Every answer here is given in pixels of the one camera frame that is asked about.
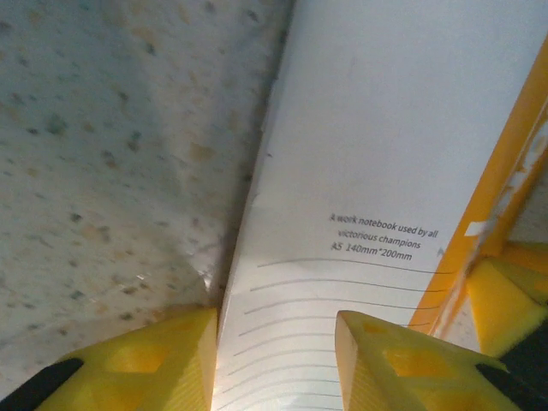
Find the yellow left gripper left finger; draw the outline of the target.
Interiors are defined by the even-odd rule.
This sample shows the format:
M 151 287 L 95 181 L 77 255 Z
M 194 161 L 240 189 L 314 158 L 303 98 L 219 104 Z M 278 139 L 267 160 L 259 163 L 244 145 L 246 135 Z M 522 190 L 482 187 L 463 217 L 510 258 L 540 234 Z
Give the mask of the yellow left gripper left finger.
M 217 310 L 187 309 L 64 355 L 1 401 L 3 410 L 209 410 Z

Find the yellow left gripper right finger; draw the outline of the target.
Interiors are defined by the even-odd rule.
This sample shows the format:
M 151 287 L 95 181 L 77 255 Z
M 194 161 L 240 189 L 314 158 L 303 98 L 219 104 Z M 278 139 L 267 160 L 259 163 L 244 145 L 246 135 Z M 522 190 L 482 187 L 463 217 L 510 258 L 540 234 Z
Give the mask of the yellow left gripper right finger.
M 335 353 L 346 410 L 523 408 L 478 368 L 498 360 L 364 313 L 337 313 Z

